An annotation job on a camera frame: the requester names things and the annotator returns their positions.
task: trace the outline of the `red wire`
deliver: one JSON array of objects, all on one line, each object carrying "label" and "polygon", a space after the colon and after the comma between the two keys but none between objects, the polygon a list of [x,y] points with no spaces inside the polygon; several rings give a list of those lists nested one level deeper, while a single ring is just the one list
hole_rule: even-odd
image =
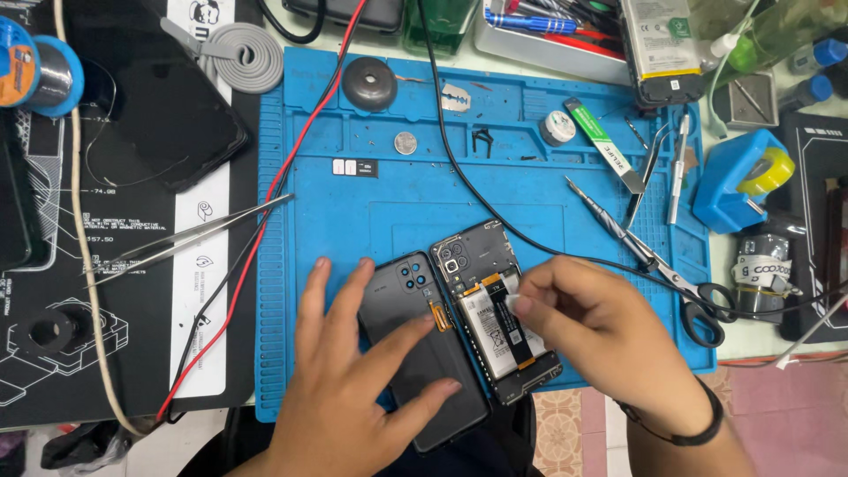
[{"label": "red wire", "polygon": [[[356,23],[355,20],[356,20],[357,17],[360,16],[360,11],[362,10],[362,6],[365,5],[365,1],[366,0],[360,0],[359,5],[357,5],[356,10],[354,10],[354,14],[350,18],[350,22],[348,23],[348,29],[344,32],[344,38],[342,40],[342,47],[341,47],[341,49],[339,49],[339,54],[341,54],[341,52],[344,51],[345,45],[347,45],[348,41],[350,41],[350,35],[353,32],[353,27],[354,27],[354,24]],[[296,153],[298,153],[298,149],[300,149],[300,144],[303,142],[304,137],[306,137],[306,132],[310,129],[310,126],[312,125],[312,121],[315,119],[316,116],[318,116],[318,113],[320,113],[321,110],[324,109],[324,106],[327,104],[327,102],[330,101],[330,98],[332,98],[336,94],[336,91],[338,90],[338,83],[340,82],[341,77],[342,77],[341,74],[336,76],[336,81],[332,85],[332,89],[330,90],[330,93],[327,94],[326,98],[324,98],[324,100],[321,101],[321,103],[318,104],[315,107],[315,110],[312,111],[312,114],[310,115],[309,119],[306,120],[306,124],[304,124],[304,128],[300,131],[300,135],[298,136],[298,140],[295,141],[295,143],[294,143],[294,147],[292,148],[292,152],[288,154],[286,161],[282,164],[282,166],[280,167],[280,170],[277,172],[276,176],[274,176],[274,180],[271,182],[271,186],[268,187],[268,193],[265,194],[265,202],[271,200],[271,195],[274,193],[274,187],[276,186],[276,183],[280,181],[283,172],[286,169],[288,169],[288,167],[292,163],[292,160],[294,159],[294,155]],[[178,389],[180,389],[180,385],[182,384],[182,381],[188,375],[189,371],[191,371],[192,368],[194,368],[194,365],[198,362],[200,357],[203,356],[204,354],[206,354],[206,351],[208,351],[209,348],[211,348],[212,345],[215,344],[215,342],[218,340],[218,338],[220,338],[220,336],[224,333],[224,330],[226,330],[227,325],[230,324],[230,319],[232,318],[232,313],[236,309],[236,302],[238,301],[238,294],[242,291],[242,285],[244,284],[244,279],[248,276],[248,269],[250,268],[251,262],[253,262],[254,256],[256,255],[256,250],[259,248],[259,244],[262,242],[262,236],[263,235],[265,235],[265,226],[262,226],[262,230],[259,231],[259,235],[256,237],[256,241],[254,242],[254,246],[253,246],[253,248],[250,249],[250,254],[248,255],[247,260],[244,262],[244,268],[242,269],[242,274],[238,278],[238,283],[236,284],[236,289],[232,292],[232,300],[230,302],[230,309],[226,313],[226,320],[224,320],[224,324],[220,327],[220,329],[218,330],[218,333],[216,333],[215,336],[212,337],[212,340],[210,340],[209,343],[207,343],[206,346],[204,346],[204,348],[202,350],[200,350],[198,355],[195,356],[194,359],[192,359],[191,362],[188,363],[188,366],[186,366],[186,368],[183,369],[182,373],[180,374],[180,378],[174,383],[174,387],[171,388],[170,393],[168,393],[168,397],[165,398],[165,402],[162,404],[162,407],[159,409],[159,412],[156,414],[156,420],[157,421],[162,420],[162,417],[165,415],[165,410],[168,408],[168,405],[170,404],[171,400],[174,399],[174,395],[176,394],[176,391]]]}]

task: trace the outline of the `coin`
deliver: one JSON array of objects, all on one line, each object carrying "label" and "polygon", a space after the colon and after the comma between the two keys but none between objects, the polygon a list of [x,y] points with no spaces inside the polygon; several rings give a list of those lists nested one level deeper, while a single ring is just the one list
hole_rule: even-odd
[{"label": "coin", "polygon": [[418,147],[418,141],[416,141],[416,137],[411,132],[404,131],[394,137],[394,148],[403,155],[414,153],[416,147]]}]

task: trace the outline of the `replacement battery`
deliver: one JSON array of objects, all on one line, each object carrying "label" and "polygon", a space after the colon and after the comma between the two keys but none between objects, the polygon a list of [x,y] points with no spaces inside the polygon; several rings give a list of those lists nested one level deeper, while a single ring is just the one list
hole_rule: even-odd
[{"label": "replacement battery", "polygon": [[633,170],[622,151],[618,150],[612,139],[606,134],[604,128],[598,124],[598,120],[589,112],[586,106],[577,98],[569,98],[565,101],[566,109],[574,116],[574,120],[589,136],[592,144],[604,156],[606,163],[622,179],[624,185],[628,186],[631,194],[644,194],[644,182],[642,177]]},{"label": "replacement battery", "polygon": [[506,297],[518,290],[515,268],[484,278],[458,299],[462,313],[494,379],[533,364],[545,353],[544,342],[506,309]]},{"label": "replacement battery", "polygon": [[619,0],[618,4],[624,54],[639,106],[691,103],[703,96],[687,0]]}]

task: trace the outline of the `adhesive tape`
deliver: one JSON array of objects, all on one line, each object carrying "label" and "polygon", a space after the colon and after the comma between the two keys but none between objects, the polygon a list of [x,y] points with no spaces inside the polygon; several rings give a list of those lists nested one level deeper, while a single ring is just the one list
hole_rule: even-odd
[{"label": "adhesive tape", "polygon": [[751,197],[768,194],[784,185],[795,172],[795,162],[780,148],[766,148],[745,179],[736,186],[737,192]]},{"label": "adhesive tape", "polygon": [[562,111],[553,111],[539,125],[542,139],[551,146],[559,147],[567,143],[577,133],[574,121]]}]

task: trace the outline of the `blue silicone repair mat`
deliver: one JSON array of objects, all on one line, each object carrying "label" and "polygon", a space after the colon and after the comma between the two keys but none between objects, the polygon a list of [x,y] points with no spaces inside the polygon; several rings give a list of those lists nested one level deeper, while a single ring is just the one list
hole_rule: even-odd
[{"label": "blue silicone repair mat", "polygon": [[[346,61],[358,58],[348,55]],[[362,256],[377,264],[414,250],[426,249],[489,218],[486,209],[453,173],[439,135],[430,64],[383,59],[397,76],[398,96],[388,110],[356,109],[339,88],[307,134],[286,190],[294,200],[281,206],[268,222],[259,247],[256,315],[256,415],[272,422],[294,368],[294,325],[298,299],[312,264],[319,256],[332,260],[327,305]],[[282,87],[262,98],[259,132],[259,199],[291,150],[309,113],[330,78],[333,52],[286,48]],[[661,118],[639,119],[633,94],[625,87],[481,71],[439,69],[441,78],[471,95],[465,113],[444,111],[448,140],[463,171],[487,200],[526,235],[558,250],[590,255],[635,267],[630,252],[613,240],[567,186],[566,173],[583,191],[621,219],[627,190],[582,131],[559,148],[540,137],[539,122],[575,96],[618,148],[641,167],[645,151],[623,120],[628,116],[646,141],[681,109],[661,109]],[[700,121],[690,108],[695,147],[702,164]],[[491,159],[479,141],[472,151],[471,132],[487,127],[494,138]],[[401,155],[393,141],[411,132],[417,149]],[[639,209],[633,231],[670,261],[690,282],[710,280],[707,229],[691,214],[691,184],[702,166],[694,166],[684,183],[678,225],[666,225],[668,162],[672,138],[663,145]],[[537,160],[521,160],[536,156]],[[377,162],[377,177],[333,173],[333,159]],[[527,270],[549,258],[518,238],[510,237],[516,258]],[[679,298],[656,284],[628,274],[668,327],[689,366],[697,373],[715,369],[716,353],[696,345],[679,322]],[[540,390],[585,386],[563,358],[562,375]]]}]

